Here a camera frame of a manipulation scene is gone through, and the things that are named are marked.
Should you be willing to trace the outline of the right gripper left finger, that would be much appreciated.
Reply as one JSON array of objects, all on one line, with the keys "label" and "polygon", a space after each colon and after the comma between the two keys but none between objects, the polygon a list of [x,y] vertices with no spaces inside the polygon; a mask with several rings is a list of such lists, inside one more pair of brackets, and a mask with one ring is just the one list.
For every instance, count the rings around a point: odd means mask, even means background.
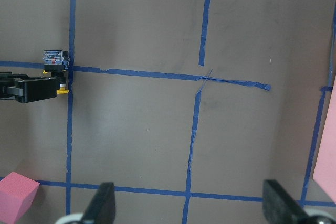
[{"label": "right gripper left finger", "polygon": [[57,223],[114,223],[116,218],[115,203],[114,183],[102,183],[83,213],[63,216],[57,220]]}]

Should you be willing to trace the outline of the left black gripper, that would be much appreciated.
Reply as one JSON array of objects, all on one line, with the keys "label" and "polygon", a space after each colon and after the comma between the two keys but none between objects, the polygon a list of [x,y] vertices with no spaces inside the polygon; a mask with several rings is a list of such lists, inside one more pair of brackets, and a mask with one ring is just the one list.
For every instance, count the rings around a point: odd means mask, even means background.
[{"label": "left black gripper", "polygon": [[30,103],[55,98],[57,91],[65,91],[65,81],[59,77],[12,77],[1,72],[1,100]]}]

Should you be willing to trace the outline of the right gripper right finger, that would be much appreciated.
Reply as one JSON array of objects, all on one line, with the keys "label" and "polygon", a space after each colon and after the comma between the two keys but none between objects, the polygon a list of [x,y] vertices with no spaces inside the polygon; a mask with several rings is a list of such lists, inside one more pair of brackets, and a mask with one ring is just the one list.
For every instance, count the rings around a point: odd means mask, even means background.
[{"label": "right gripper right finger", "polygon": [[265,179],[262,188],[263,214],[268,223],[335,223],[335,218],[324,211],[304,210],[274,179]]}]

